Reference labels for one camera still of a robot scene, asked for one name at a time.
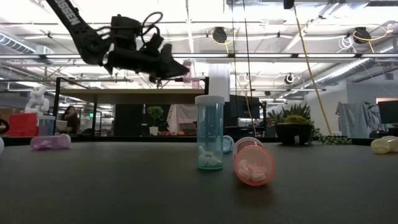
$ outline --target white sculpture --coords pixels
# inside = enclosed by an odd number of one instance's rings
[[[43,116],[43,112],[47,112],[50,109],[50,102],[48,99],[44,98],[44,93],[46,92],[44,86],[35,87],[29,94],[29,102],[25,106],[25,113],[36,113],[37,123],[39,125],[39,116]]]

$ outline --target computer monitor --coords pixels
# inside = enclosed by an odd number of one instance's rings
[[[398,101],[383,101],[377,105],[379,106],[382,124],[398,123]]]
[[[249,96],[248,101],[251,116],[253,119],[259,119],[261,106],[259,98]],[[238,126],[238,118],[250,118],[246,99],[244,96],[230,95],[229,102],[224,105],[224,127]]]

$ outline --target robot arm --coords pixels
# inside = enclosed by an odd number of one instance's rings
[[[154,78],[175,77],[189,72],[188,68],[173,59],[170,44],[165,44],[163,49],[158,51],[163,38],[155,24],[161,20],[161,12],[150,14],[143,24],[128,17],[113,16],[109,27],[94,30],[80,17],[78,9],[74,8],[69,0],[47,2],[68,29],[81,59],[87,64],[103,66],[109,74],[112,74],[113,68],[116,67],[136,73],[148,73]],[[159,14],[160,18],[146,26],[146,20],[155,14]],[[150,41],[145,42],[143,36],[153,28],[157,33]],[[110,31],[105,34],[97,33],[104,29]],[[137,50],[136,38],[139,36],[144,45]]]

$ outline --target black planter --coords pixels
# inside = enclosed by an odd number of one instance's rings
[[[298,136],[300,144],[308,142],[311,135],[311,124],[276,124],[275,131],[282,144],[294,145],[294,136]]]

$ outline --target yellow cable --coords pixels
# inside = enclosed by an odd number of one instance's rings
[[[369,46],[371,46],[372,52],[374,53],[374,50],[373,50],[373,47],[372,47],[372,43],[370,41],[368,43],[369,43]]]
[[[241,83],[239,82],[238,78],[236,78],[236,81],[238,81],[239,86],[241,87],[241,89],[243,89],[243,87],[242,87]],[[248,95],[246,94],[246,91],[243,91],[243,93],[244,93],[244,98],[246,99],[246,105],[248,106],[250,120],[253,121],[253,117],[251,116],[250,107],[249,107]],[[256,127],[254,126],[254,124],[252,124],[252,125],[253,125],[254,137],[256,137],[257,136]]]
[[[382,35],[381,37],[375,38],[375,39],[364,39],[364,38],[360,38],[360,37],[355,36],[355,33],[357,33],[357,32],[355,31],[355,32],[353,33],[353,36],[354,36],[355,38],[359,39],[359,40],[363,40],[363,41],[374,41],[374,40],[379,40],[379,39],[385,37],[385,36],[388,34],[388,30],[386,31],[386,33],[385,33],[384,35]]]
[[[219,43],[219,42],[217,42],[217,41],[213,38],[213,33],[214,33],[214,31],[212,30],[212,31],[210,32],[210,36],[211,36],[211,39],[214,41],[214,43],[220,44],[220,45],[225,45],[226,53],[229,54],[229,51],[228,51],[228,44],[230,44],[230,43],[234,40],[236,32],[234,32],[234,36],[233,36],[232,40],[229,41],[228,43]],[[242,87],[241,83],[239,82],[238,78],[236,79],[236,81],[238,81],[239,86],[243,89],[243,87]],[[244,93],[244,98],[246,99],[246,105],[248,106],[248,111],[249,111],[250,120],[253,121],[253,117],[251,116],[250,107],[249,107],[248,95],[246,94],[245,91],[243,91],[243,93]],[[255,127],[254,125],[253,125],[253,131],[254,131],[254,137],[256,137],[256,136],[257,136],[257,132],[256,132],[256,127]]]
[[[233,37],[233,39],[232,39],[231,41],[229,41],[228,43],[219,43],[219,42],[217,42],[217,41],[213,38],[213,33],[214,33],[214,31],[212,30],[212,31],[210,32],[210,37],[211,37],[211,39],[214,41],[214,43],[216,43],[216,44],[221,44],[221,45],[228,45],[228,44],[230,44],[230,43],[234,40],[234,38],[235,38],[235,33],[236,33],[236,32],[234,32],[234,37]]]
[[[296,5],[295,4],[294,4],[294,14],[296,16],[298,33],[300,34],[301,44],[303,45],[303,50],[304,50],[304,54],[305,54],[305,61],[307,62],[308,72],[309,72],[309,74],[311,76],[312,85],[315,88],[315,93],[317,93],[319,105],[321,107],[321,110],[322,110],[322,113],[323,113],[323,117],[324,117],[325,122],[326,122],[326,126],[328,127],[329,135],[331,136],[331,129],[330,129],[329,121],[328,121],[328,118],[326,117],[325,110],[323,109],[321,96],[319,95],[317,84],[315,83],[315,80],[313,79],[313,75],[312,75],[312,71],[311,71],[311,67],[310,67],[310,62],[308,61],[308,55],[307,55],[307,51],[305,50],[304,39],[303,39],[303,35],[301,33],[301,27],[300,27],[300,23],[299,23],[299,18],[297,17],[297,11],[296,11]]]

